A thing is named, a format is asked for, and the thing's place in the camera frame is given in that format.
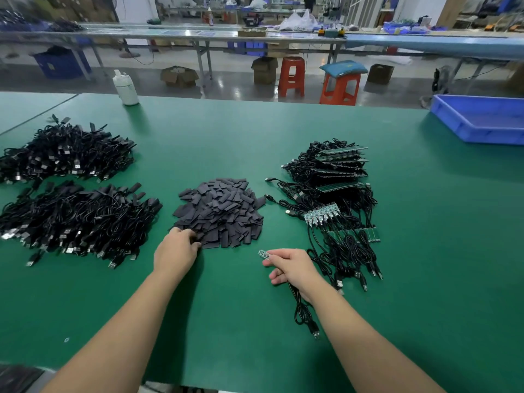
blue cushion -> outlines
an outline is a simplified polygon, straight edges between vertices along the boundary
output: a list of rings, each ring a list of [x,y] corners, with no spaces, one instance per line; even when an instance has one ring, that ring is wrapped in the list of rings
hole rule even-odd
[[[320,66],[324,72],[331,77],[342,77],[346,74],[367,74],[368,71],[361,63],[354,61],[342,61],[337,63],[330,63],[329,65]]]

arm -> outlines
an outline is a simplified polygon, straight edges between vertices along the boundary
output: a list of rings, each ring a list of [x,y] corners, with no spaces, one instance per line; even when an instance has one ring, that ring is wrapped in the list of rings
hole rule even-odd
[[[154,270],[94,337],[49,381],[42,393],[136,393],[167,303],[193,265],[200,243],[173,228],[154,253]]]
[[[264,266],[275,266],[273,284],[289,281],[317,312],[342,367],[358,393],[443,393],[423,370],[368,324],[322,278],[301,249],[268,251]]]

hand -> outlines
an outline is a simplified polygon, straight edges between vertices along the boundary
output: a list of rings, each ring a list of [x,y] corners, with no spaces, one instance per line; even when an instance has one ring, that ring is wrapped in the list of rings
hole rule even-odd
[[[267,251],[269,258],[264,259],[264,266],[275,266],[269,274],[273,285],[290,282],[298,290],[310,297],[310,290],[318,283],[325,282],[303,249],[272,249]]]
[[[182,280],[193,266],[198,249],[202,246],[200,243],[191,244],[192,238],[196,238],[196,234],[190,229],[171,229],[154,252],[154,272]]]

forearm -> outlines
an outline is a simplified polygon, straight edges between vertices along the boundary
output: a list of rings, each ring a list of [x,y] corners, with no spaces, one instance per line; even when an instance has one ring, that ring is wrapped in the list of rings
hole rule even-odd
[[[311,304],[358,393],[440,392],[424,371],[370,326],[325,281],[308,292]]]
[[[178,278],[150,274],[43,393],[136,393],[178,282]]]

blue tray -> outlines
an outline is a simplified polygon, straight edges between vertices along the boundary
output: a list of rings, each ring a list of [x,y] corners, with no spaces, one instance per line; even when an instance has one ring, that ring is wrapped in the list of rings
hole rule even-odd
[[[431,112],[464,142],[524,145],[524,98],[435,95]]]

